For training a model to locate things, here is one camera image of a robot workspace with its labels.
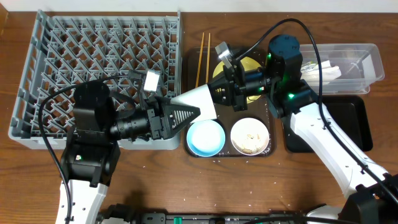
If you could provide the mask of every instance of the white cone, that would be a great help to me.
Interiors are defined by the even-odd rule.
[[[195,106],[199,108],[199,117],[195,118],[191,123],[217,118],[216,110],[207,84],[172,98],[171,103]]]

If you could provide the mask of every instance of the yellow plate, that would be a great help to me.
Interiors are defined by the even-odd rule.
[[[258,67],[260,67],[261,65],[256,62],[253,58],[249,58],[249,57],[245,57],[244,59],[241,60],[244,71],[250,71],[253,69],[256,69]],[[223,71],[223,66],[224,66],[224,62],[220,62],[216,68],[214,69],[213,72],[213,78],[216,77],[218,74],[220,74],[220,72]],[[258,98],[260,98],[260,96],[249,96],[248,97],[248,103],[253,102],[254,100],[257,100]]]

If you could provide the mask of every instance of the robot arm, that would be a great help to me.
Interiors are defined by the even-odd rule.
[[[130,74],[130,78],[140,82],[141,75],[136,72]],[[157,81],[153,83],[156,90]],[[172,138],[197,118],[200,110],[173,104],[168,98],[144,99],[143,93],[136,110],[134,101],[110,92],[103,82],[84,83],[76,88],[73,97],[75,128],[68,131],[67,146],[61,157],[72,202],[70,223],[94,224],[119,159],[117,140]],[[130,103],[133,109],[116,111],[112,98]],[[61,183],[57,224],[65,223],[68,204],[65,186]]]
[[[356,154],[361,161],[381,179],[387,173],[383,167],[377,165],[367,155],[365,155],[357,145],[344,133],[330,116],[327,108],[323,105],[323,113],[330,122],[330,126],[339,138]],[[300,136],[317,154],[326,165],[338,182],[343,194],[348,198],[356,192],[356,187],[360,184],[370,187],[376,181],[363,172],[360,166],[351,156],[338,144],[329,130],[325,128],[320,118],[319,106],[317,103],[300,108],[300,112],[293,113],[290,120],[290,127],[293,132]]]

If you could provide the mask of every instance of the wooden chopstick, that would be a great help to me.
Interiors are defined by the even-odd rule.
[[[209,81],[209,64],[210,64],[210,33],[209,33],[209,43],[207,45],[206,83]]]
[[[199,63],[198,63],[198,73],[197,73],[197,84],[195,85],[195,88],[198,88],[199,84],[199,74],[200,74],[200,64],[201,64],[201,55],[203,53],[203,41],[205,39],[205,33],[202,34],[201,36],[201,46],[200,46],[200,55],[199,55]]]

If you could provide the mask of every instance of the bowl of food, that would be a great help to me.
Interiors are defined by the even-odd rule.
[[[269,131],[258,119],[243,118],[232,127],[231,142],[241,154],[255,156],[266,149]]]

